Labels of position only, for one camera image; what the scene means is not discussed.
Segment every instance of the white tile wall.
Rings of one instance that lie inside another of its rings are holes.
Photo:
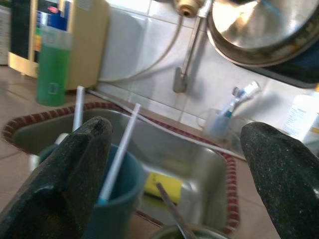
[[[112,18],[113,28],[105,52],[101,79],[126,77],[152,64],[168,46],[177,23],[177,13],[170,1],[110,0],[115,8],[128,10],[129,23]],[[200,129],[197,117],[210,108],[221,109],[232,98],[232,89],[257,81],[262,94],[245,103],[236,114],[281,127],[287,118],[293,97],[304,92],[295,87],[237,67],[221,57],[201,32],[186,93],[172,90],[174,71],[186,55],[194,21],[187,19],[177,43],[162,62],[133,81],[99,84],[98,90],[140,103],[146,109]]]

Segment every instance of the sink basin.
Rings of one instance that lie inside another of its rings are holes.
[[[119,144],[129,116],[110,109],[89,109],[83,120],[107,118],[114,128],[113,144]],[[42,120],[20,127],[13,133],[15,145],[38,154],[52,145],[63,132],[72,130],[73,114]],[[173,136],[138,120],[128,149],[147,173],[156,172],[183,182],[177,208],[184,218],[197,225],[222,230],[227,225],[227,162],[223,156],[195,143]],[[163,202],[143,195],[139,211],[165,225],[174,221]]]

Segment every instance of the blue plastic container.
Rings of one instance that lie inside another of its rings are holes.
[[[112,145],[106,167],[107,175],[117,146]],[[126,153],[110,200],[94,206],[84,239],[124,239],[130,219],[142,196],[145,173],[139,161]]]

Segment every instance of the yellow sponge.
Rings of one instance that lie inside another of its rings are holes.
[[[156,183],[161,183],[165,191],[174,203],[178,203],[180,199],[181,187],[183,182],[176,178],[171,178],[159,173],[150,173],[146,181],[144,192],[156,197],[160,197],[160,192],[156,187]]]

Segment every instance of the countertop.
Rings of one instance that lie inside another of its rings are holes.
[[[60,107],[46,107],[35,101],[36,79],[21,75],[9,67],[0,67],[0,127],[14,117],[34,114]],[[86,95],[85,102],[103,101]],[[75,95],[67,94],[65,105],[75,104]],[[187,126],[149,113],[159,121],[178,127]],[[237,183],[240,209],[240,226],[230,235],[232,239],[279,239],[269,215],[256,191],[252,175],[245,161],[237,159]],[[0,138],[0,211],[10,201],[29,176],[28,155]],[[129,239],[147,239],[159,228],[138,216],[134,216]]]

